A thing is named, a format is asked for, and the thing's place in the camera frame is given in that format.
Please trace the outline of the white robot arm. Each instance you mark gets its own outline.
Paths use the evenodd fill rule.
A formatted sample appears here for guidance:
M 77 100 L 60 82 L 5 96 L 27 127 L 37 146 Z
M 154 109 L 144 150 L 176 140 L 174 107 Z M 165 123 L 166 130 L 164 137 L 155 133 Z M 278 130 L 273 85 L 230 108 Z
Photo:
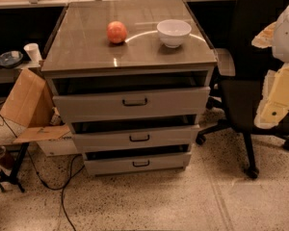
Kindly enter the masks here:
M 251 42 L 258 48 L 272 48 L 273 57 L 281 60 L 278 71 L 266 74 L 262 100 L 256 111 L 254 125 L 261 129 L 277 126 L 289 112 L 289 5 L 273 22 Z

